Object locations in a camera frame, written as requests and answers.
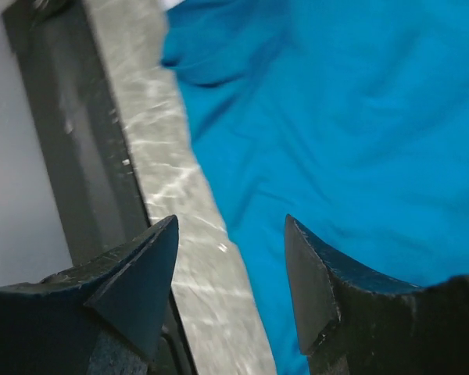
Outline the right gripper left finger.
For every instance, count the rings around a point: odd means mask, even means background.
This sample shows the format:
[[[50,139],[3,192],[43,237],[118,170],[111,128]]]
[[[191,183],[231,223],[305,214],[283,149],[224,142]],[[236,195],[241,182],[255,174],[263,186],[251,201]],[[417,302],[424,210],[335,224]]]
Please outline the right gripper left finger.
[[[39,283],[0,287],[0,374],[85,374],[100,334],[154,358],[177,258],[176,216]]]

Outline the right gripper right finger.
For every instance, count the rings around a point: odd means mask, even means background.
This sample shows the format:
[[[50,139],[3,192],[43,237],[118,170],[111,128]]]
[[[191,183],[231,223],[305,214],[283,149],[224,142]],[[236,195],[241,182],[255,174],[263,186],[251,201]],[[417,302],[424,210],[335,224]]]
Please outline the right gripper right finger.
[[[469,374],[469,276],[419,287],[324,243],[292,216],[285,258],[312,374]]]

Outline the blue t-shirt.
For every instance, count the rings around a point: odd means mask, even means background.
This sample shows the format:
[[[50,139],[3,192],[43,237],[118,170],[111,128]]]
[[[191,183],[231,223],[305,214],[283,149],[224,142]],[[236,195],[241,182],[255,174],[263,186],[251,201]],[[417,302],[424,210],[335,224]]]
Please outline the blue t-shirt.
[[[162,64],[279,374],[292,215],[413,284],[469,274],[469,1],[165,1]]]

